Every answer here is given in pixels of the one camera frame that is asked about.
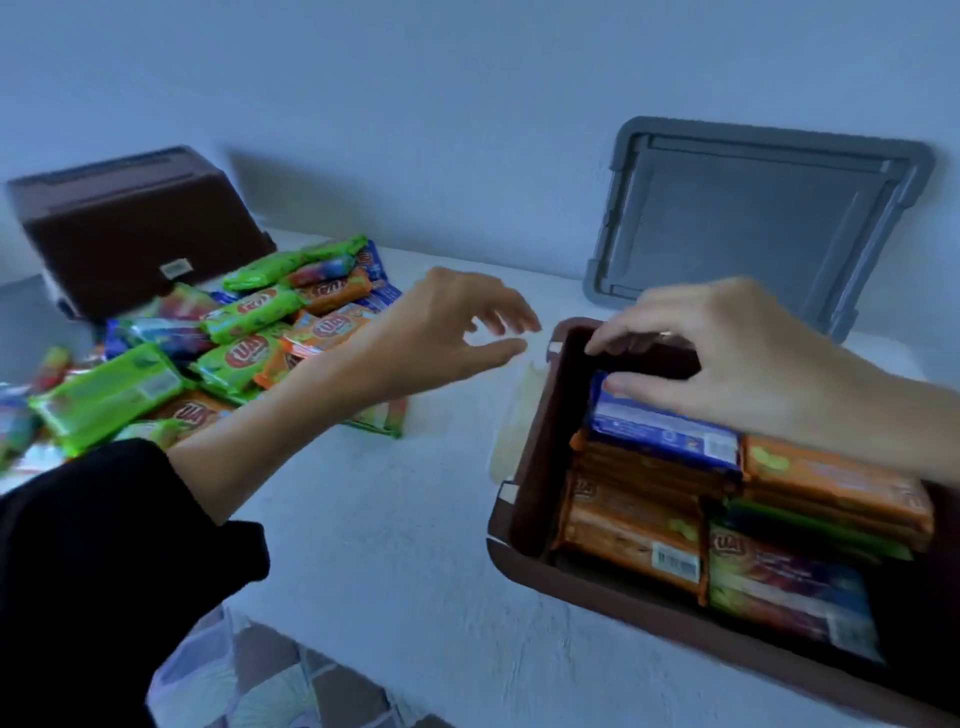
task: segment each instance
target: pile of snacks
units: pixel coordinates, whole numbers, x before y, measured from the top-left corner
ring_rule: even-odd
[[[591,382],[552,548],[882,664],[867,583],[934,533],[916,478],[614,396]]]
[[[400,295],[363,235],[267,255],[219,290],[178,283],[108,321],[84,359],[57,347],[30,384],[0,385],[0,473],[19,481],[112,440],[169,448],[347,341]],[[345,425],[400,437],[406,405],[385,402]]]

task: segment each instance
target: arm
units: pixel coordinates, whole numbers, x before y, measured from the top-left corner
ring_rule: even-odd
[[[623,351],[665,330],[694,345],[698,375],[619,373],[608,386],[690,417],[960,485],[960,393],[883,372],[756,283],[651,289],[597,329],[587,351]]]

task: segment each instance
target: brown storage container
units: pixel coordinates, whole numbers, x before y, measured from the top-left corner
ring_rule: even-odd
[[[549,375],[515,480],[501,485],[488,524],[487,549],[496,567],[538,592],[865,716],[911,728],[960,725],[953,662],[960,647],[956,491],[927,484],[937,521],[927,553],[865,573],[887,667],[704,609],[693,595],[589,556],[550,552],[572,455],[569,440],[583,420],[592,374],[616,369],[688,378],[700,368],[695,352],[665,345],[639,356],[587,356],[584,345],[599,325],[568,319],[553,332],[552,342],[562,346],[547,355]]]
[[[227,175],[189,147],[8,182],[72,312],[98,320],[276,250]]]

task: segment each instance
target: white table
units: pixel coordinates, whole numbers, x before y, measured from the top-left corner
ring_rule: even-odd
[[[306,241],[276,239],[283,248]],[[433,265],[520,290],[544,328],[529,337],[527,361],[543,361],[561,319],[610,316],[577,280],[380,250],[403,290]],[[919,375],[900,345],[851,342],[881,366]],[[456,728],[863,725],[496,570],[485,543],[496,498],[487,459],[525,366],[415,397],[402,440],[336,427],[305,448],[238,514],[264,524],[272,567],[230,605]]]

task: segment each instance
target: gray plastic lid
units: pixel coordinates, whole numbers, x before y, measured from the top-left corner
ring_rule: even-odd
[[[936,160],[922,142],[638,116],[620,129],[584,292],[750,276],[843,341],[890,231]]]

